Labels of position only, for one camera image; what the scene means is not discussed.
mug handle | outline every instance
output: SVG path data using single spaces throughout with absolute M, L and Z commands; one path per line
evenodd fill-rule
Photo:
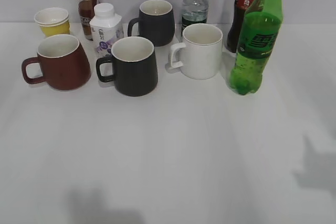
M 98 79 L 101 82 L 111 82 L 115 80 L 115 74 L 112 74 L 111 76 L 102 76 L 100 72 L 100 65 L 105 64 L 105 63 L 112 63 L 112 56 L 106 56 L 103 58 L 99 58 L 96 61 L 96 72 L 98 75 Z
M 170 47 L 170 51 L 169 51 L 169 64 L 170 64 L 170 67 L 172 69 L 174 69 L 174 68 L 180 68 L 180 67 L 183 66 L 183 63 L 181 61 L 173 62 L 173 60 L 175 58 L 175 55 L 176 55 L 177 51 L 179 51 L 180 49 L 185 48 L 185 47 L 186 47 L 185 43 L 173 44 Z
M 128 29 L 127 29 L 127 36 L 131 37 L 132 36 L 132 30 L 133 26 L 140 21 L 140 18 L 134 18 L 132 19 L 129 24 L 128 24 Z
M 41 83 L 41 82 L 45 82 L 46 78 L 44 76 L 37 77 L 37 78 L 29 78 L 28 77 L 27 66 L 30 65 L 30 64 L 33 64 L 33 63 L 40 63 L 40 61 L 38 60 L 37 57 L 32 57 L 32 58 L 25 59 L 22 62 L 21 71 L 22 71 L 23 79 L 25 79 L 25 81 L 28 84 L 38 84 L 38 83 Z

cup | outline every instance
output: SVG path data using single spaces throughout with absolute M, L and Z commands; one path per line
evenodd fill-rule
M 47 37 L 70 34 L 69 13 L 63 8 L 52 7 L 40 10 L 35 14 L 34 21 Z
M 39 63 L 42 76 L 30 78 L 26 68 Z M 28 84 L 47 82 L 58 90 L 72 90 L 84 85 L 91 76 L 90 64 L 79 40 L 73 35 L 60 34 L 44 39 L 37 57 L 22 62 L 22 75 Z
M 140 5 L 139 18 L 129 22 L 129 37 L 132 36 L 132 29 L 136 23 L 139 23 L 139 35 L 149 39 L 156 47 L 168 45 L 173 40 L 173 6 L 165 0 L 148 0 Z
M 215 76 L 221 65 L 223 33 L 212 25 L 193 24 L 183 31 L 182 43 L 170 48 L 169 66 L 180 68 L 189 78 L 206 80 Z M 180 52 L 180 60 L 174 62 L 176 52 Z
M 112 56 L 96 61 L 101 82 L 114 81 L 115 88 L 130 97 L 140 97 L 155 89 L 158 68 L 153 43 L 142 37 L 127 37 L 114 43 L 111 52 Z M 100 66 L 104 63 L 112 63 L 113 75 L 101 75 Z

black mug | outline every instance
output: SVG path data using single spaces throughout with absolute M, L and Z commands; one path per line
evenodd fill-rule
M 139 22 L 139 35 L 153 42 L 154 46 L 168 45 L 175 34 L 173 6 L 165 0 L 148 0 L 140 5 L 139 18 L 128 24 L 128 36 L 132 36 L 135 23 Z
M 111 52 L 112 56 L 96 61 L 101 82 L 114 81 L 115 88 L 130 97 L 140 97 L 155 89 L 158 68 L 153 43 L 142 37 L 127 37 L 114 43 Z M 104 63 L 112 63 L 113 75 L 101 75 L 100 65 Z

white bottle cap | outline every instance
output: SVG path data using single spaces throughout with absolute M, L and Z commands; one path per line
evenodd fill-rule
M 101 3 L 94 7 L 95 16 L 100 19 L 108 19 L 114 17 L 114 7 L 110 3 Z

green soda bottle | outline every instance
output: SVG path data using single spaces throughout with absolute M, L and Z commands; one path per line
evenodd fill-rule
M 283 20 L 282 0 L 254 0 L 246 10 L 230 86 L 241 95 L 258 91 Z

